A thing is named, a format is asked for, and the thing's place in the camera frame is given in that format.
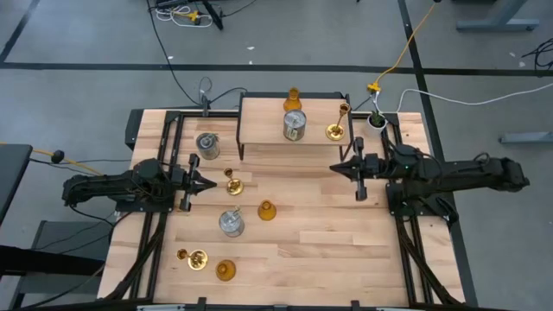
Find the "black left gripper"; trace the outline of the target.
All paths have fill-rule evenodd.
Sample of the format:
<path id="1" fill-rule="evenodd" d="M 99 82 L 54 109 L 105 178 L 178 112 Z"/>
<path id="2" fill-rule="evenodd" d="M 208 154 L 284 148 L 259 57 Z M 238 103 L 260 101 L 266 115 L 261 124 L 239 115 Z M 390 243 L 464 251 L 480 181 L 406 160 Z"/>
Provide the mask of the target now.
<path id="1" fill-rule="evenodd" d="M 197 170 L 200 164 L 200 158 L 196 154 L 191 154 L 188 160 L 189 169 L 186 171 L 180 165 L 173 167 L 171 182 L 175 190 L 184 191 L 184 197 L 181 199 L 179 209 L 183 212 L 189 212 L 192 207 L 191 196 L 197 195 L 208 189 L 217 187 L 215 181 L 203 177 Z"/>

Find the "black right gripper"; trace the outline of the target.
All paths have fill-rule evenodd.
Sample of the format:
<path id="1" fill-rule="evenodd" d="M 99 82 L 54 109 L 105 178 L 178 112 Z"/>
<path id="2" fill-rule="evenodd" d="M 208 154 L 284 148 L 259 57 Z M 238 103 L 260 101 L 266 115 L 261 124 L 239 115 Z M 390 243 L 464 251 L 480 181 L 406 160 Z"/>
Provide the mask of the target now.
<path id="1" fill-rule="evenodd" d="M 364 154 L 364 139 L 357 136 L 354 139 L 355 155 L 349 160 L 334 164 L 330 169 L 346 178 L 355 178 L 357 190 L 356 201 L 367 199 L 365 179 L 384 179 L 388 162 L 380 159 L 376 153 Z"/>

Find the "brass candlestick holder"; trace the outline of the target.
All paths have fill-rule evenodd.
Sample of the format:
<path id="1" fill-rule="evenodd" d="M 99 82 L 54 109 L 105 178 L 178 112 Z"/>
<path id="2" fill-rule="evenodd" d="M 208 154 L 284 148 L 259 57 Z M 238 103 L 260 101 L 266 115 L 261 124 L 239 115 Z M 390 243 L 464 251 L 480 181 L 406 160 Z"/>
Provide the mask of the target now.
<path id="1" fill-rule="evenodd" d="M 240 179 L 233 177 L 233 170 L 225 168 L 224 175 L 229 179 L 226 184 L 227 193 L 233 196 L 241 194 L 244 190 L 244 183 Z"/>
<path id="2" fill-rule="evenodd" d="M 342 103 L 339 108 L 339 118 L 335 124 L 330 124 L 325 129 L 325 134 L 328 139 L 332 141 L 339 141 L 341 140 L 345 135 L 345 130 L 343 126 L 341 125 L 342 119 L 347 115 L 351 110 L 351 106 L 347 103 Z"/>
<path id="3" fill-rule="evenodd" d="M 189 252 L 186 249 L 179 249 L 176 252 L 176 257 L 179 260 L 186 260 L 191 270 L 203 270 L 208 262 L 208 255 L 204 250 Z"/>

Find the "silver scented candle tin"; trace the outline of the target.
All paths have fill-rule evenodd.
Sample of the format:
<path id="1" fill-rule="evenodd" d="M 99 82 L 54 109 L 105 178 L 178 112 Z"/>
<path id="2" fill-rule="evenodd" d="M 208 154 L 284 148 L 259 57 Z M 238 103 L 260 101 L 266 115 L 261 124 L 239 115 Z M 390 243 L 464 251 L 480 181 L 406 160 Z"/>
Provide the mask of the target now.
<path id="1" fill-rule="evenodd" d="M 236 238 L 240 236 L 245 229 L 241 208 L 235 206 L 233 210 L 223 212 L 219 217 L 219 228 L 227 237 Z"/>
<path id="2" fill-rule="evenodd" d="M 205 160 L 214 160 L 220 154 L 219 137 L 216 133 L 202 133 L 196 138 L 196 146 Z"/>
<path id="3" fill-rule="evenodd" d="M 290 141 L 296 142 L 303 138 L 307 118 L 301 110 L 289 110 L 283 117 L 283 135 Z"/>

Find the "white pot with green plant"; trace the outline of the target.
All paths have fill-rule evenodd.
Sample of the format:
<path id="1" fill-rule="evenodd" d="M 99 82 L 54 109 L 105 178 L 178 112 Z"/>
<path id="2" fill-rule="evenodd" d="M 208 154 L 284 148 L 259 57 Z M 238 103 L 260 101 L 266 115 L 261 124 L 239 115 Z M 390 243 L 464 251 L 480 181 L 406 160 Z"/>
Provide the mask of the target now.
<path id="1" fill-rule="evenodd" d="M 385 116 L 379 111 L 371 111 L 370 116 L 367 118 L 367 122 L 375 129 L 383 129 L 386 126 Z"/>

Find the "wooden shelf riser black legs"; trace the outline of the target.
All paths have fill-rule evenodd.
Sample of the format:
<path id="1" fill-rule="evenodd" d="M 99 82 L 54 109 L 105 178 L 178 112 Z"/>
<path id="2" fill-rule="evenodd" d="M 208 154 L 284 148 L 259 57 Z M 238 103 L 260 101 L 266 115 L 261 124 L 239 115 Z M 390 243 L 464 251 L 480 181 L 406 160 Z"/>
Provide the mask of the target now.
<path id="1" fill-rule="evenodd" d="M 240 98 L 236 141 L 240 158 L 247 145 L 292 145 L 285 138 L 283 103 L 285 92 L 246 92 Z M 296 142 L 300 146 L 338 146 L 345 148 L 353 141 L 352 114 L 342 118 L 345 135 L 338 141 L 329 139 L 327 127 L 339 118 L 339 108 L 349 97 L 340 92 L 304 92 L 302 111 L 307 116 L 304 136 Z"/>

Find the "dark grey desk base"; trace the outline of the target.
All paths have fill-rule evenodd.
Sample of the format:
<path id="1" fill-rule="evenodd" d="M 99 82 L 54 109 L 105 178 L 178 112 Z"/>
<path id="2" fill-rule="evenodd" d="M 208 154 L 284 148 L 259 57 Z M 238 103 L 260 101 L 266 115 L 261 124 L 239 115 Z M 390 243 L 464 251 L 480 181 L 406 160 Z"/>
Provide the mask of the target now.
<path id="1" fill-rule="evenodd" d="M 32 247 L 38 251 L 104 260 L 107 257 L 110 227 L 94 222 L 54 222 L 43 220 Z M 75 295 L 95 297 L 100 277 L 89 281 L 86 276 L 30 273 L 22 276 L 10 298 L 9 308 L 19 308 L 30 303 L 32 295 L 46 299 L 78 286 Z"/>

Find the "black stand leg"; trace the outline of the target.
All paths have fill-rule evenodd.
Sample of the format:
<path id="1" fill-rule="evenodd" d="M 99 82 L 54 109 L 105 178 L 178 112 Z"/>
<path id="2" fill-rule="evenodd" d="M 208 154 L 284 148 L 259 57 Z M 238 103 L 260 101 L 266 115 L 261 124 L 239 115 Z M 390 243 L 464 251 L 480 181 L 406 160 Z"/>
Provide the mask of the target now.
<path id="1" fill-rule="evenodd" d="M 223 30 L 223 22 L 222 18 L 220 17 L 219 13 L 215 10 L 215 8 L 209 3 L 208 0 L 200 0 L 204 7 L 206 8 L 208 14 L 213 19 L 213 23 L 219 30 Z"/>

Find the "grey floor bar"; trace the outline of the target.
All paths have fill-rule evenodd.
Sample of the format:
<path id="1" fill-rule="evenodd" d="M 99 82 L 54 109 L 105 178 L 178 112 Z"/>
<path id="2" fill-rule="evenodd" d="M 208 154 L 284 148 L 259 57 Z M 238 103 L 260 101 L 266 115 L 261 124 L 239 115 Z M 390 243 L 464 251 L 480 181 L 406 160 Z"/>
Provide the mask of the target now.
<path id="1" fill-rule="evenodd" d="M 503 144 L 514 143 L 553 143 L 553 131 L 510 132 L 499 136 Z"/>

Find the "black desk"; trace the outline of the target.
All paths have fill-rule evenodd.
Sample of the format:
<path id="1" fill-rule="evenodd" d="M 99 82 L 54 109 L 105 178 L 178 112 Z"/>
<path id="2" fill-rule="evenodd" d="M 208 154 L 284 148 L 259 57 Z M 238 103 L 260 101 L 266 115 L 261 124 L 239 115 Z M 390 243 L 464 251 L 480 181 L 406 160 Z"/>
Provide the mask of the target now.
<path id="1" fill-rule="evenodd" d="M 28 144 L 0 144 L 0 225 L 10 209 L 32 151 Z"/>

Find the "grey desk leg frame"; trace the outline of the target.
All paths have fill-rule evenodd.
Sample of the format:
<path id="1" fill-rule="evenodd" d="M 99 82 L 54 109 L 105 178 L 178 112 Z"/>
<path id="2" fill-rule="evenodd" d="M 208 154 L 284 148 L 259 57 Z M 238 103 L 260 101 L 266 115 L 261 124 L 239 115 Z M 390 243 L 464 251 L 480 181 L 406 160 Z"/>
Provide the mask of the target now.
<path id="1" fill-rule="evenodd" d="M 458 21 L 461 32 L 524 32 L 540 26 L 539 19 L 518 19 L 515 15 L 528 0 L 496 0 L 492 13 L 479 20 Z"/>

